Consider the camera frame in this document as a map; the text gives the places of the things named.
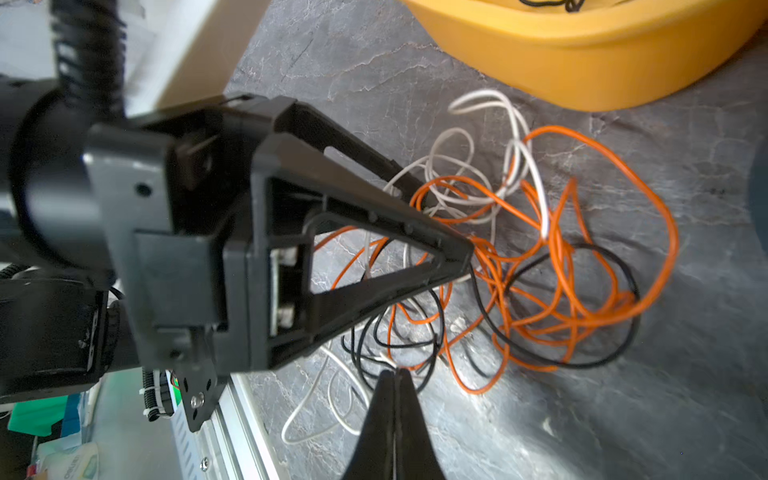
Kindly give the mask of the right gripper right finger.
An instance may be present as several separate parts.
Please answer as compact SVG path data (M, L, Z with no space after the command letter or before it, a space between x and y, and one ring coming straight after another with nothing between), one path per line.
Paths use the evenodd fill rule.
M394 478L445 479L408 370L395 373Z

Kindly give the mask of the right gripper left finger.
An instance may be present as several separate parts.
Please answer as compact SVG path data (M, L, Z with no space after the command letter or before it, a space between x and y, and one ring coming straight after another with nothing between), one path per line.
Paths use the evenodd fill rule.
M342 479L392 479L395 373L379 378L351 460Z

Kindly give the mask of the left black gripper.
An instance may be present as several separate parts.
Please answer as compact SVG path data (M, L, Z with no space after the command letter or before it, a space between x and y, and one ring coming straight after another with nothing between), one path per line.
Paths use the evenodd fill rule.
M325 157L329 147L403 202ZM83 160L140 360L176 375L194 432L230 375L280 367L465 275L474 251L404 203L422 181L293 98L102 122ZM316 249L353 230L361 276L313 292Z

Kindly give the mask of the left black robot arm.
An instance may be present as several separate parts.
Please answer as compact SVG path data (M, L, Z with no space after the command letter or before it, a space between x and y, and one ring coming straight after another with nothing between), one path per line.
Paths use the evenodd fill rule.
M7 402L106 370L120 280L145 367L197 431L232 373L275 369L470 268L419 182L314 107L225 96L264 1L175 1L126 72L115 1L53 1L51 80L1 81L1 258L80 284L16 297Z

